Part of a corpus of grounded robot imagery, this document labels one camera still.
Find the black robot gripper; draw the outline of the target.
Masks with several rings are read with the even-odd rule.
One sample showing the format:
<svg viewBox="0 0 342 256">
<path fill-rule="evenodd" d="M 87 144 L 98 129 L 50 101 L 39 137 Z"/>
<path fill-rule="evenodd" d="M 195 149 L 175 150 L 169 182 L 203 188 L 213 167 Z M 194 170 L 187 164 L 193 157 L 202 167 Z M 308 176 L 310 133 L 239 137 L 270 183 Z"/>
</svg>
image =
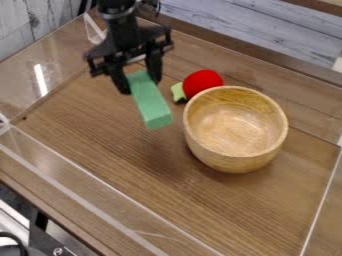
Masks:
<svg viewBox="0 0 342 256">
<path fill-rule="evenodd" d="M 108 74 L 125 95 L 131 94 L 123 67 L 143 59 L 155 83 L 162 81 L 165 52 L 173 47 L 171 28 L 167 25 L 141 26 L 138 11 L 142 7 L 155 14 L 161 0 L 96 0 L 100 17 L 107 26 L 104 41 L 86 53 L 94 76 Z"/>
</svg>

